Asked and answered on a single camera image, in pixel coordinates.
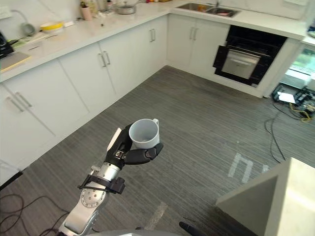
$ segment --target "robotic arm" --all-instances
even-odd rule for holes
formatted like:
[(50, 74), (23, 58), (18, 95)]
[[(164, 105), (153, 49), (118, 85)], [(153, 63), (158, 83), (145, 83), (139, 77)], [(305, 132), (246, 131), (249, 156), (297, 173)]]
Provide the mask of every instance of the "robotic arm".
[(159, 154), (163, 144), (159, 143), (151, 149), (130, 150), (132, 140), (129, 129), (118, 128), (107, 147), (107, 154), (102, 167), (91, 167), (90, 174), (78, 186), (82, 189), (80, 200), (68, 217), (59, 227), (57, 236), (87, 235), (98, 215), (99, 210), (108, 201), (109, 193), (121, 194), (125, 188), (125, 180), (117, 177), (124, 165), (145, 164)]

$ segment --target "striped carpet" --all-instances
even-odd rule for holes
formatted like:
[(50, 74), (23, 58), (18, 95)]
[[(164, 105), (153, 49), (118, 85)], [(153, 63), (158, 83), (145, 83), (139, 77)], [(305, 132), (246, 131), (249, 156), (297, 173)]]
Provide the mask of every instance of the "striped carpet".
[[(25, 204), (47, 195), (71, 210), (80, 196), (76, 186), (91, 165), (102, 163), (117, 127), (141, 118), (158, 118), (164, 149), (148, 164), (124, 167), (120, 176), (126, 188), (122, 195), (110, 196), (95, 229), (148, 226), (162, 204), (163, 215), (151, 228), (187, 236), (178, 226), (179, 221), (186, 221), (207, 236), (251, 236), (252, 232), (214, 204), (219, 196), (243, 184), (245, 165), (240, 164), (228, 177), (237, 153), (253, 162), (250, 179), (277, 165), (269, 152), (270, 135), (264, 130), (264, 121), (277, 112), (270, 99), (166, 66), (36, 160), (0, 195), (20, 194)], [(314, 122), (302, 123), (280, 114), (274, 133), (285, 157), (315, 167)], [(273, 152), (281, 159), (275, 145)], [(20, 202), (11, 197), (3, 199), (0, 207), (2, 220), (7, 216), (3, 211), (18, 209)], [(23, 211), (22, 219), (30, 235), (36, 236), (62, 214), (47, 199), (40, 199)], [(1, 230), (14, 220), (5, 221)], [(20, 221), (1, 235), (26, 233)]]

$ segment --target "white mug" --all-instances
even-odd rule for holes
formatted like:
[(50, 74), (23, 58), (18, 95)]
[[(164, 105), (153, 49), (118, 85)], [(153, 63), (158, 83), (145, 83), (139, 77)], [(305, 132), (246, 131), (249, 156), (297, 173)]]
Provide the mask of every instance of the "white mug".
[(138, 149), (150, 149), (159, 143), (158, 119), (137, 120), (129, 129), (129, 136)]

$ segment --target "stainless steel sink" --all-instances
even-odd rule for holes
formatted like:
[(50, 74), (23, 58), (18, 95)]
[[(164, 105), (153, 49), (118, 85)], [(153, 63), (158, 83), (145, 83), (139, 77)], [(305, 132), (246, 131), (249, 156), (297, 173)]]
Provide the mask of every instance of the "stainless steel sink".
[(206, 4), (199, 4), (199, 3), (187, 3), (182, 6), (178, 6), (177, 8), (191, 10), (191, 11), (199, 11), (205, 12), (208, 14), (218, 15), (218, 16), (225, 16), (225, 17), (233, 17), (239, 11), (221, 8), (221, 7), (214, 7), (213, 5), (206, 5)]
[(209, 10), (206, 11), (206, 13), (214, 14), (218, 16), (226, 16), (226, 17), (233, 17), (235, 14), (237, 14), (239, 11), (231, 10), (231, 9), (225, 9), (221, 7), (212, 7)]
[(211, 5), (205, 5), (205, 4), (199, 4), (199, 3), (187, 3), (185, 5), (179, 6), (177, 8), (191, 10), (191, 11), (200, 11), (200, 12), (206, 12), (213, 6)]

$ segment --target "cabinet door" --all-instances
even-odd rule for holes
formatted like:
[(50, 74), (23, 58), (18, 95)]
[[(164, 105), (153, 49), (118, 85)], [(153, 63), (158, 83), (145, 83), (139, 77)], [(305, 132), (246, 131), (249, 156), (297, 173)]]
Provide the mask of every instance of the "cabinet door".
[(167, 16), (152, 20), (151, 28), (154, 30), (155, 40), (151, 43), (150, 75), (166, 65)]
[(192, 47), (190, 71), (201, 77), (213, 75), (213, 62), (219, 45), (224, 45), (230, 25), (197, 20), (195, 40)]
[(134, 76), (134, 57), (131, 50), (130, 31), (119, 33), (99, 42), (110, 78), (118, 98), (126, 95), (139, 83)]
[(1, 85), (0, 102), (0, 159), (22, 170), (54, 135)]
[(192, 48), (192, 33), (196, 19), (170, 14), (168, 18), (167, 59), (180, 66), (188, 66)]
[(113, 85), (97, 43), (59, 58), (65, 72), (91, 112), (102, 112), (116, 101)]
[(88, 113), (56, 59), (4, 84), (55, 134), (63, 134), (66, 127)]
[(12, 176), (14, 176), (16, 173), (18, 173), (18, 169), (7, 165), (5, 163), (2, 163), (0, 160), (0, 185), (3, 185), (5, 182), (7, 182)]
[(130, 30), (132, 53), (134, 57), (135, 79), (139, 85), (151, 76), (153, 28), (150, 22), (141, 24)]

